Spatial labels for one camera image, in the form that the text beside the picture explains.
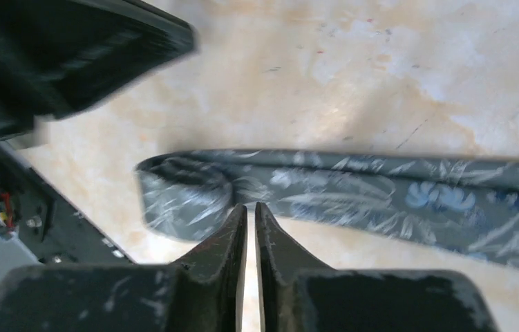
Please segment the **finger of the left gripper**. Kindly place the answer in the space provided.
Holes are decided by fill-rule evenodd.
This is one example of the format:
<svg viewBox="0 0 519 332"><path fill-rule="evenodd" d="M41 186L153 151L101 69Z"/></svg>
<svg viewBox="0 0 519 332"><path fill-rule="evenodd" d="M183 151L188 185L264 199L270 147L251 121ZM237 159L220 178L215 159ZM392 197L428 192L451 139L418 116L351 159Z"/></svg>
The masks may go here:
<svg viewBox="0 0 519 332"><path fill-rule="evenodd" d="M0 1L0 124L82 112L194 46L143 1Z"/></svg>

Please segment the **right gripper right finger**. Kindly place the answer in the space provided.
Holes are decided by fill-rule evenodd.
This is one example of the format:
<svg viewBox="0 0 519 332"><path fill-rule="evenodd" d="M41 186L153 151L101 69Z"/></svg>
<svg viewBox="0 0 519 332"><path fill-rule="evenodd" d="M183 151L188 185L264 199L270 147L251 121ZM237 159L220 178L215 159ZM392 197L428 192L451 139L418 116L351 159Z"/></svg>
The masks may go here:
<svg viewBox="0 0 519 332"><path fill-rule="evenodd" d="M454 270L338 270L255 208L264 331L497 331L475 284Z"/></svg>

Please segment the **grey floral tie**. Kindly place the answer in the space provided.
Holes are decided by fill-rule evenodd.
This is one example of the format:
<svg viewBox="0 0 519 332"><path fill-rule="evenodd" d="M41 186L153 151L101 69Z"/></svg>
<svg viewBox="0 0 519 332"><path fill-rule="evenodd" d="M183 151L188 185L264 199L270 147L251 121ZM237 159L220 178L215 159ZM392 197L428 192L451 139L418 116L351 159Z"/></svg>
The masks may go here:
<svg viewBox="0 0 519 332"><path fill-rule="evenodd" d="M185 241L232 207L375 232L519 269L519 161L212 149L135 168L149 228Z"/></svg>

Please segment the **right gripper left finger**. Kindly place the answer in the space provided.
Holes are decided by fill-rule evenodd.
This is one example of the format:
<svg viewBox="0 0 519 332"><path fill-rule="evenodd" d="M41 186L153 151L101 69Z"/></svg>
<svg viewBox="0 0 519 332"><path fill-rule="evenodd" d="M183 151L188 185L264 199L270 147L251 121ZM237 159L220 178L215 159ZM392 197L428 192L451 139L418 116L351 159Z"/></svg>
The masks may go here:
<svg viewBox="0 0 519 332"><path fill-rule="evenodd" d="M247 208L168 264L54 264L0 282L0 331L239 331Z"/></svg>

